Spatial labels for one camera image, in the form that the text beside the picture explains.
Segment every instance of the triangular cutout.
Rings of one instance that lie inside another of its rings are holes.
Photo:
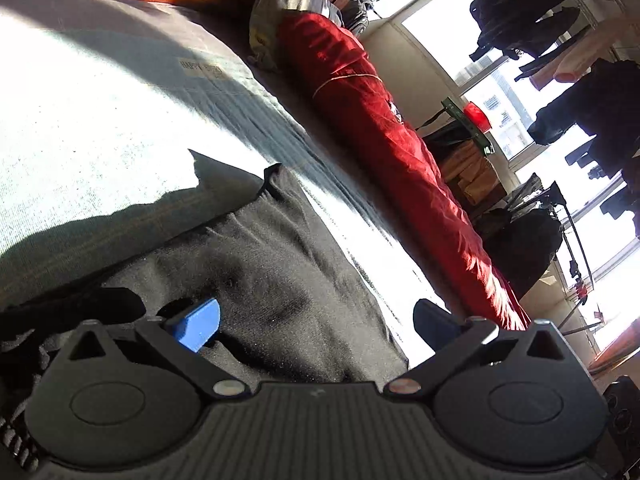
[[[106,355],[102,345],[94,332],[86,332],[78,342],[69,357],[70,361],[90,359],[92,357],[104,357]]]
[[[543,359],[553,359],[555,361],[564,359],[561,350],[558,348],[558,345],[556,345],[551,334],[545,330],[539,330],[534,336],[527,355]]]

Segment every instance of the bed sheet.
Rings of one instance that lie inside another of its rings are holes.
[[[281,162],[419,364],[432,351],[414,304],[442,300],[362,186],[197,21],[131,0],[0,0],[0,309],[237,208]]]

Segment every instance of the red bedding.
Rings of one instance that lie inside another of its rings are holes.
[[[506,280],[492,268],[482,240],[424,142],[392,112],[392,97],[361,44],[348,31],[312,13],[287,16],[280,25],[279,41],[315,106],[411,226],[469,314],[503,328],[524,330],[529,317]]]

